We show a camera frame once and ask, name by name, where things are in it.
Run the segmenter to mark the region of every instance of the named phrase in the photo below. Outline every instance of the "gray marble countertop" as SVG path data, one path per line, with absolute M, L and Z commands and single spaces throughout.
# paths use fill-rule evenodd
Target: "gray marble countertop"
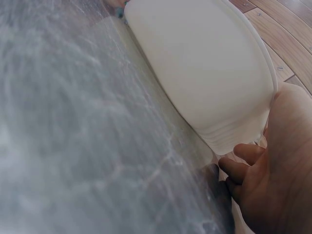
M 0 1 L 0 233 L 233 233 L 211 150 L 111 14 Z

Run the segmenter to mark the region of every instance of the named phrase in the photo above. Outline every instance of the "wooden floor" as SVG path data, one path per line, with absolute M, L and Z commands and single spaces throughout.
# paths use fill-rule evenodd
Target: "wooden floor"
M 312 0 L 230 0 L 256 28 L 279 80 L 312 92 Z

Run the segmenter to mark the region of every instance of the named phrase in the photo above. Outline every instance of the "finger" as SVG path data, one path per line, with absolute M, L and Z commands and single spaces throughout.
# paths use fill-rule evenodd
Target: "finger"
M 244 163 L 238 163 L 226 157 L 219 160 L 219 167 L 237 184 L 243 183 L 249 168 Z
M 242 186 L 235 184 L 229 177 L 226 178 L 225 182 L 234 201 L 239 205 Z
M 258 145 L 239 144 L 234 147 L 234 154 L 245 160 L 249 165 L 254 165 L 265 149 Z

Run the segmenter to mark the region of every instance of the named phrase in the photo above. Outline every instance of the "hand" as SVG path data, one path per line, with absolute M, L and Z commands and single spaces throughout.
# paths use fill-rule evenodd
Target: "hand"
M 266 149 L 240 144 L 234 153 L 248 164 L 219 161 L 226 184 L 256 233 L 312 230 L 312 100 L 282 83 L 272 105 Z

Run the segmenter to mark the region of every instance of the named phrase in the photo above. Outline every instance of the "marble surface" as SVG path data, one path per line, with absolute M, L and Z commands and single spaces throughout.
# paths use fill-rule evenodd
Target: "marble surface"
M 233 233 L 211 150 L 113 14 L 0 1 L 0 233 Z

